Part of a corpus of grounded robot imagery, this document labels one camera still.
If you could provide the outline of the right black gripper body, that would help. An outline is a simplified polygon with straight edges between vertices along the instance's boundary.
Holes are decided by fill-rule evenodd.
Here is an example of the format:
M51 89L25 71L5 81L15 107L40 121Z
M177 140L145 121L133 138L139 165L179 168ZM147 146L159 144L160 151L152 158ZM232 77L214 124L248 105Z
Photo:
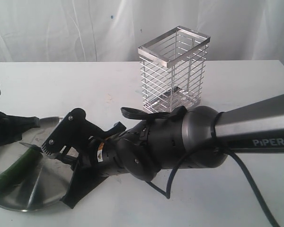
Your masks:
M123 164L115 150L115 140L119 139L119 134L116 133L102 140L92 135L83 135L79 142L80 170L101 177L121 175Z

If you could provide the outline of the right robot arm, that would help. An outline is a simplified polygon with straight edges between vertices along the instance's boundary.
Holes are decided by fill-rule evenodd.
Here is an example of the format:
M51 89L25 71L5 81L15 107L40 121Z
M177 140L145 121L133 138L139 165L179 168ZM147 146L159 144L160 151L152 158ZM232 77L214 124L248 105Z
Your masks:
M79 153L70 162L73 175L62 199L68 207L113 175L131 174L152 185L160 170L169 169L166 189L160 191L169 198L179 169L216 168L228 156L238 160L240 153L284 153L284 94L227 112L207 106L121 111L138 123L103 131L83 112L67 121L65 145Z

